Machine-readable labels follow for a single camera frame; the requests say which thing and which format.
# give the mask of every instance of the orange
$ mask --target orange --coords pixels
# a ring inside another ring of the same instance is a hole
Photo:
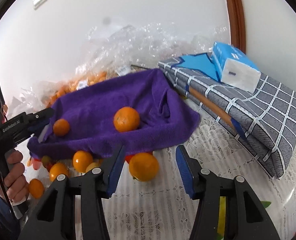
[[[51,103],[50,103],[50,101],[45,101],[44,104],[46,105],[46,108],[51,107]]]
[[[66,94],[64,87],[60,88],[56,93],[57,98],[60,98]]]
[[[63,163],[54,164],[49,171],[49,178],[51,181],[54,181],[58,175],[65,174],[69,176],[68,168]]]
[[[70,124],[65,119],[58,119],[53,125],[53,133],[56,136],[64,136],[70,131]]]
[[[68,85],[64,85],[61,89],[63,89],[66,94],[70,93],[70,88]]]
[[[100,167],[100,161],[99,160],[96,161],[96,162],[90,163],[88,165],[88,167],[86,168],[86,172],[91,171],[92,169],[97,168],[97,167]]]
[[[50,105],[53,105],[53,104],[56,102],[57,99],[58,99],[58,98],[57,98],[57,95],[53,95],[53,96],[51,96],[51,97],[50,97]]]
[[[118,132],[136,130],[140,125],[139,113],[131,107],[123,107],[113,117],[113,124]]]
[[[79,80],[71,80],[68,83],[70,92],[76,91],[78,86]]]
[[[100,79],[100,78],[105,78],[107,76],[107,72],[106,71],[100,71],[98,74],[97,74],[97,78]]]
[[[97,83],[96,81],[88,81],[88,86],[92,86],[92,85],[94,85],[96,83]]]
[[[152,180],[158,171],[158,160],[149,153],[137,153],[130,160],[129,172],[134,179],[139,181]]]
[[[34,198],[41,198],[44,193],[44,186],[38,179],[32,179],[29,183],[29,192]]]
[[[128,164],[129,164],[129,162],[130,162],[130,160],[131,160],[131,158],[132,158],[133,156],[135,156],[135,154],[133,154],[133,155],[128,155],[128,156],[126,156],[126,157],[124,158],[124,160],[125,160],[126,162],[128,162]]]
[[[87,167],[93,163],[91,153],[85,151],[77,151],[72,158],[73,167],[77,172],[85,173]]]
[[[97,81],[99,80],[95,75],[88,76],[87,79],[88,79],[88,85],[90,84],[93,85],[97,83]]]

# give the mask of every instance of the gray plaid fabric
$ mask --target gray plaid fabric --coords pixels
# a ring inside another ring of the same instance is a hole
[[[281,177],[296,145],[296,92],[261,75],[253,94],[218,83],[199,71],[177,67],[180,57],[159,62],[173,86],[218,121],[259,162],[271,177]],[[219,116],[190,95],[191,86],[240,123],[248,143]]]

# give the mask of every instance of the tissue box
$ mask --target tissue box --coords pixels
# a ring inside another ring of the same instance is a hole
[[[228,44],[215,42],[211,59],[221,82],[255,92],[261,72],[243,52]]]

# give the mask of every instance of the green leaf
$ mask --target green leaf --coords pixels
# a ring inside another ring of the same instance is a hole
[[[218,234],[217,233],[217,238],[216,238],[216,240],[222,240],[224,237],[221,235],[221,234]]]
[[[268,208],[271,204],[270,201],[261,201],[261,203],[263,204],[264,208]]]

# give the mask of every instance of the purple microfiber cloth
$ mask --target purple microfiber cloth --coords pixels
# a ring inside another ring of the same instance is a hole
[[[113,117],[125,106],[138,111],[140,126],[119,133]],[[106,158],[117,145],[124,145],[127,155],[153,151],[185,142],[200,122],[200,115],[170,88],[159,69],[131,73],[75,91],[59,98],[52,108],[55,114],[43,142],[39,143],[37,137],[28,142],[32,157],[68,159],[83,150],[96,158]],[[69,133],[61,138],[52,130],[60,118],[70,124]]]

